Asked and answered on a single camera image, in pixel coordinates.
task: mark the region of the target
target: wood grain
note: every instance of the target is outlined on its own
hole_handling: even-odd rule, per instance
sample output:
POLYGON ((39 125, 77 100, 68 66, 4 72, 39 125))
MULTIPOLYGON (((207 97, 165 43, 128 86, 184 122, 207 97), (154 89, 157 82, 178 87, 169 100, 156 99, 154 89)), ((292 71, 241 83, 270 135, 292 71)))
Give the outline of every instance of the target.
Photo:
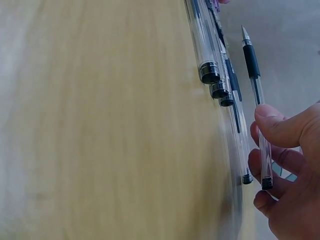
POLYGON ((254 239, 182 0, 0 9, 0 239, 254 239))

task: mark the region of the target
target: pen tip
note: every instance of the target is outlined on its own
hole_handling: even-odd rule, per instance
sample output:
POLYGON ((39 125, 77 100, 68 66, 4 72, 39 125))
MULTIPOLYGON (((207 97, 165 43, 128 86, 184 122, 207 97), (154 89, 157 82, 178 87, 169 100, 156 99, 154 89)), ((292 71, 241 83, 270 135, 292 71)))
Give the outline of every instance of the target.
POLYGON ((243 25, 241 25, 241 29, 242 29, 242 38, 244 40, 245 39, 250 40, 249 34, 248 34, 247 30, 245 29, 245 27, 243 25))

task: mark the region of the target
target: ballpoint pen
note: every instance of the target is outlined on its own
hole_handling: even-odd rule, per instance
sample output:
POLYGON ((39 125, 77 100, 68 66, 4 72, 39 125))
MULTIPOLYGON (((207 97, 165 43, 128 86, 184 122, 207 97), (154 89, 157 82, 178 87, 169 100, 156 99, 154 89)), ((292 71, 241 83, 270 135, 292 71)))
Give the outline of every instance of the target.
POLYGON ((213 84, 220 80, 216 50, 209 33, 209 13, 203 0, 185 0, 200 80, 213 84))
POLYGON ((215 97, 216 95, 219 95, 219 92, 224 90, 228 94, 224 97, 219 97, 219 104, 221 107, 229 107, 234 104, 234 98, 232 95, 231 91, 231 86, 230 86, 230 81, 229 81, 229 76, 228 76, 228 71, 226 68, 226 63, 223 59, 223 52, 220 46, 220 35, 217 30, 217 24, 216 24, 216 19, 214 17, 214 13, 216 11, 213 3, 211 0, 204 0, 206 7, 207 7, 207 12, 209 15, 209 23, 211 26, 210 34, 211 34, 211 44, 212 48, 215 49, 216 56, 217 56, 217 63, 219 66, 219 71, 220 71, 220 81, 212 84, 210 86, 210 94, 212 98, 217 98, 215 97))
POLYGON ((202 83, 210 86, 214 99, 228 96, 226 80, 221 76, 222 66, 220 54, 215 42, 214 23, 211 21, 205 0, 185 0, 191 35, 194 44, 199 78, 202 83))
POLYGON ((252 183, 253 178, 248 166, 248 132, 247 124, 242 106, 241 91, 239 88, 238 78, 232 67, 230 58, 228 57, 227 50, 222 41, 220 41, 223 58, 225 61, 226 70, 228 72, 230 86, 233 94, 234 105, 232 106, 232 117, 234 119, 234 127, 236 132, 236 144, 239 153, 240 167, 241 167, 241 180, 244 185, 252 183))
MULTIPOLYGON (((242 26, 242 46, 245 57, 246 67, 248 70, 251 86, 253 90, 255 105, 264 104, 264 96, 260 81, 260 70, 255 54, 254 47, 251 39, 242 26)), ((273 176, 272 176, 272 157, 271 157, 271 145, 262 135, 259 130, 259 148, 261 157, 261 187, 262 190, 269 190, 273 187, 273 176)))

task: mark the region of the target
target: white floor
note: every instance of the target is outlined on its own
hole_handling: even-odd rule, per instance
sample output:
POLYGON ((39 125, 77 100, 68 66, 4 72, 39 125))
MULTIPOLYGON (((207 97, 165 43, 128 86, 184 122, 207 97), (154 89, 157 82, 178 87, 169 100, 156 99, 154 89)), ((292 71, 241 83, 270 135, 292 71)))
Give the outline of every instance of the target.
MULTIPOLYGON (((319 0, 231 0, 221 6, 220 17, 248 124, 254 120, 255 102, 242 52, 241 25, 255 47, 267 103, 290 117, 320 99, 319 0)), ((276 239, 268 220, 258 211, 256 218, 256 239, 276 239)))

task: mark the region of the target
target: black rubber grip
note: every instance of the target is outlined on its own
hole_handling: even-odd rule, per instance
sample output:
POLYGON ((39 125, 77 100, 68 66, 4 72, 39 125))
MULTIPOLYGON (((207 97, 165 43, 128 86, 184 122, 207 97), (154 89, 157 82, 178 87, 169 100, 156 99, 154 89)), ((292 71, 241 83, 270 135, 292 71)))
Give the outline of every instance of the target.
POLYGON ((252 45, 243 47, 246 67, 248 69, 249 78, 257 78, 260 76, 260 70, 256 58, 255 49, 252 45))
POLYGON ((230 59, 225 60, 226 69, 228 71, 229 79, 230 79, 230 86, 232 91, 237 91, 239 95, 239 100, 242 102, 242 95, 239 87, 239 82, 237 75, 235 74, 230 59))

